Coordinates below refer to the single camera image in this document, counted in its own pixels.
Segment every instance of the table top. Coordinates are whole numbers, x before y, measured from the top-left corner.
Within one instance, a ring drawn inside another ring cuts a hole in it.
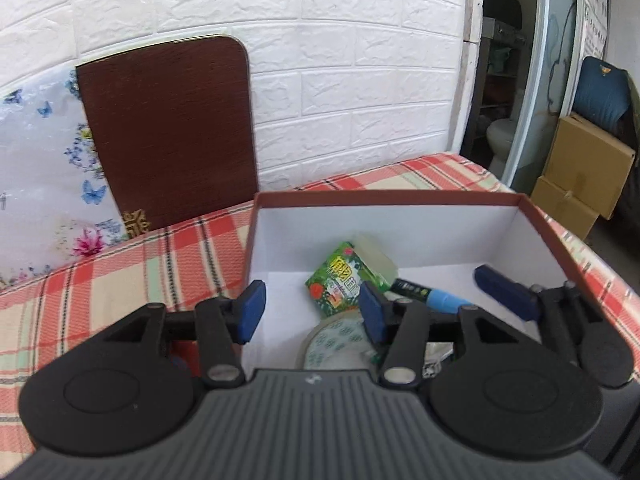
[[[450,153],[340,174],[300,190],[509,189]],[[0,476],[33,452],[18,416],[20,388],[36,370],[145,303],[189,310],[242,289],[252,203],[151,232],[0,292]],[[640,368],[640,298],[581,240],[546,217],[578,263]]]

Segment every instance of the open box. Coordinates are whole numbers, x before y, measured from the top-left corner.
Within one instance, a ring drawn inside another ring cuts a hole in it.
[[[256,196],[245,282],[267,286],[264,315],[242,366],[293,368],[300,344],[320,321],[306,279],[357,233],[375,240],[399,276],[469,300],[539,340],[475,284],[489,264],[525,286],[572,280],[593,301],[582,273],[539,210],[521,194],[437,190],[268,192]]]

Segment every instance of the door frame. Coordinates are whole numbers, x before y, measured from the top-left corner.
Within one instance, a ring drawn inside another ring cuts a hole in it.
[[[456,93],[451,107],[451,124],[447,150],[460,153],[465,137],[466,122],[471,111],[471,98],[476,84],[476,67],[482,29],[482,2],[465,0],[465,24],[460,51],[460,66]]]
[[[571,112],[571,108],[574,106],[575,91],[578,88],[580,66],[582,65],[582,38],[584,37],[584,1],[576,0],[574,50],[571,54],[566,90],[564,91],[562,108],[560,108],[560,118],[567,117]]]
[[[529,126],[538,96],[538,89],[540,88],[540,79],[542,78],[542,69],[545,62],[549,1],[550,0],[538,0],[536,3],[536,27],[533,35],[527,85],[525,86],[524,99],[522,101],[516,132],[513,137],[511,151],[509,152],[504,172],[500,179],[506,186],[511,186],[516,170],[518,169],[518,162],[520,161],[522,150],[527,140],[527,133],[529,132]]]

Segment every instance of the pink flower print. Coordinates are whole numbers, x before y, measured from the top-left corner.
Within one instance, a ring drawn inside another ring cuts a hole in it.
[[[85,228],[82,230],[82,236],[76,238],[74,241],[73,255],[92,256],[93,254],[98,254],[106,245],[102,240],[100,229],[92,233],[89,229]]]

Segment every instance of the blue marker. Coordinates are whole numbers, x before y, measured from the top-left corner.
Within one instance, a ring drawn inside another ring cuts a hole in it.
[[[433,310],[447,314],[457,314],[462,305],[473,304],[471,301],[463,300],[444,290],[418,285],[401,278],[396,279],[391,285],[391,292],[412,300],[421,301]]]

